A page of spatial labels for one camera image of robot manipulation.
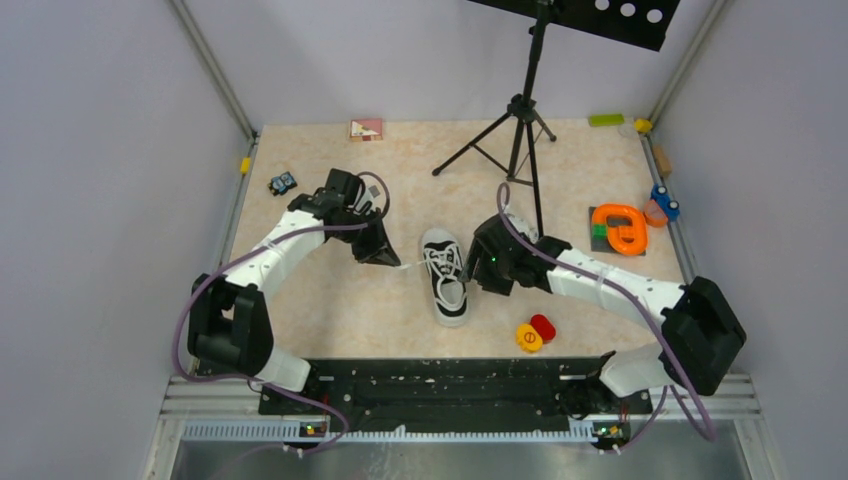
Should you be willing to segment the white shoelace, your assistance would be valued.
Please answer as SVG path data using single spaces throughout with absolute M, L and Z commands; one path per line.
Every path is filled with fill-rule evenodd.
M 415 263 L 402 264 L 397 270 L 406 270 L 423 265 L 426 267 L 431 281 L 440 286 L 445 283 L 460 283 L 463 268 L 462 256 L 457 245 L 427 244 L 422 248 L 422 259 Z

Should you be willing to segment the black white canvas sneaker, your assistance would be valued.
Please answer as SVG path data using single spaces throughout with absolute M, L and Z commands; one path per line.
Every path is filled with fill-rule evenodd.
M 431 228 L 422 235 L 421 254 L 438 323 L 448 328 L 464 325 L 468 296 L 466 284 L 459 279 L 464 266 L 459 241 L 445 229 Z

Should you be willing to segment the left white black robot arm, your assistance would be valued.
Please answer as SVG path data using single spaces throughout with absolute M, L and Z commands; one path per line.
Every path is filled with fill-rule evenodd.
M 196 279 L 176 337 L 189 354 L 224 368 L 225 377 L 274 385 L 295 412 L 314 410 L 321 388 L 308 378 L 307 360 L 276 346 L 268 302 L 330 239 L 349 245 L 360 264 L 400 267 L 383 223 L 390 205 L 378 175 L 331 169 L 324 186 L 295 197 L 248 253 Z

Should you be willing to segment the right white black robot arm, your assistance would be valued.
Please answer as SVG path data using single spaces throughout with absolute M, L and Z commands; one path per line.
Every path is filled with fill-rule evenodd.
M 589 404 L 600 412 L 612 412 L 627 396 L 661 386 L 711 396 L 747 340 L 714 281 L 697 276 L 678 284 L 645 277 L 551 236 L 530 243 L 502 215 L 475 230 L 460 278 L 504 296 L 519 284 L 584 300 L 649 329 L 653 343 L 607 355 L 598 377 L 586 385 Z

